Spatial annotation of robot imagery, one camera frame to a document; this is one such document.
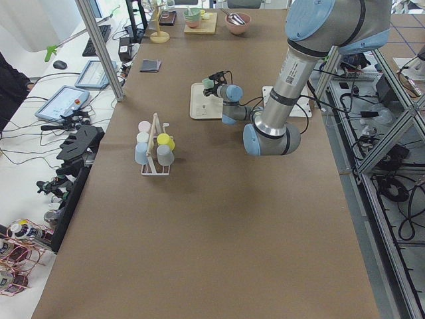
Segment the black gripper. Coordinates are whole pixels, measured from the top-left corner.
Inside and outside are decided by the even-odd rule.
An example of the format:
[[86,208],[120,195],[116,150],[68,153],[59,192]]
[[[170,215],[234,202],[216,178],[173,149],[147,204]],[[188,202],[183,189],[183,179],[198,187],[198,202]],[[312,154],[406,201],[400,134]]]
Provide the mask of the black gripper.
[[203,89],[204,96],[210,96],[211,94],[213,94],[214,96],[217,96],[219,86],[223,84],[228,84],[225,78],[226,73],[227,71],[220,71],[209,76],[209,79],[213,81],[214,88],[211,90]]

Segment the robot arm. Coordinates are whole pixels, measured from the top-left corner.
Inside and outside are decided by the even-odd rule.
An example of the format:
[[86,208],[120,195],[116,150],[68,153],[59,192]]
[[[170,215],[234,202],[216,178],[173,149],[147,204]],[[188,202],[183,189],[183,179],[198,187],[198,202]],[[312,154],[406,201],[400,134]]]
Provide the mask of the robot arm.
[[248,121],[243,131],[248,154],[290,154],[298,148],[301,134],[287,119],[318,60],[333,46],[341,54],[384,46],[390,33],[391,7],[391,1],[296,1],[286,19],[286,58],[264,108],[241,105],[241,87],[227,84],[223,72],[203,80],[203,94],[223,99],[223,123]]

